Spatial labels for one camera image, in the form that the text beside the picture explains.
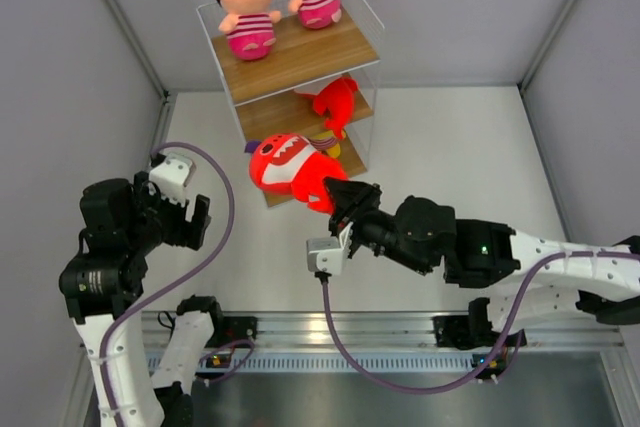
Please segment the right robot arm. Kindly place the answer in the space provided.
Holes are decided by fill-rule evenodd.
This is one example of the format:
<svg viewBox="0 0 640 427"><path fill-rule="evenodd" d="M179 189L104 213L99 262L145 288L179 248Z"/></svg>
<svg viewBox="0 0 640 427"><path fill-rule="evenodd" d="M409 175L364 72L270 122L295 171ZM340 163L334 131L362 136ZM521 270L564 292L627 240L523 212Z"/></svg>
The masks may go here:
<svg viewBox="0 0 640 427"><path fill-rule="evenodd" d="M393 214L376 184L327 178L329 231L342 259L361 247L420 275L479 289L464 314L433 320L439 347L513 346L530 325L591 316L603 325L639 322L639 239L612 246L553 241L507 224L459 219L450 206L408 196Z"/></svg>

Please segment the yellow plush toy striped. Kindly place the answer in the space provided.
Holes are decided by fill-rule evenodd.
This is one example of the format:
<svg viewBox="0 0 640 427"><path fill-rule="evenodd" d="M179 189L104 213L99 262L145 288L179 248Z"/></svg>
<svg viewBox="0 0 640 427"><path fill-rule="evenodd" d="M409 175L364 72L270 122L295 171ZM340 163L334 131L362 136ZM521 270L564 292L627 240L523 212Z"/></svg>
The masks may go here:
<svg viewBox="0 0 640 427"><path fill-rule="evenodd" d="M334 136L332 131L325 131L309 138L309 142L321 153L331 158L338 158L341 155L340 141Z"/></svg>

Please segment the red shark plush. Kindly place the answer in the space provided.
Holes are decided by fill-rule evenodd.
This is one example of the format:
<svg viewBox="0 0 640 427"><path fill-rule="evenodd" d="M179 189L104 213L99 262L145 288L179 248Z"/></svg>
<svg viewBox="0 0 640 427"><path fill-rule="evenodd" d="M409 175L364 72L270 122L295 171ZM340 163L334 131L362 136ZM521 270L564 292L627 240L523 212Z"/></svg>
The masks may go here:
<svg viewBox="0 0 640 427"><path fill-rule="evenodd" d="M275 134L250 140L249 177L265 193L292 196L310 210L332 215L334 203L324 185L325 178L347 180L341 163L322 153L296 133Z"/></svg>
<svg viewBox="0 0 640 427"><path fill-rule="evenodd" d="M333 76L325 80L298 87L294 93L310 100L312 110L324 117L324 126L342 140L344 127L351 122L355 111L358 83L349 76Z"/></svg>

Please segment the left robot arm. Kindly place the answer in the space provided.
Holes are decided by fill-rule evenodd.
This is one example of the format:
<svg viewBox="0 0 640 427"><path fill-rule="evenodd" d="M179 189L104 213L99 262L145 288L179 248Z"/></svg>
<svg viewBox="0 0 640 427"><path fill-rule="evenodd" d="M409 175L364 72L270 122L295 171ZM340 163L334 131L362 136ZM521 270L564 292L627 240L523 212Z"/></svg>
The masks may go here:
<svg viewBox="0 0 640 427"><path fill-rule="evenodd" d="M147 367L142 316L133 307L155 248L201 248L211 222L209 198L197 196L189 213L140 172L132 181L115 178L86 187L79 206L85 226L59 290L91 364L101 425L192 425L191 387L203 350L226 333L220 305L213 296L180 302L155 371Z"/></svg>

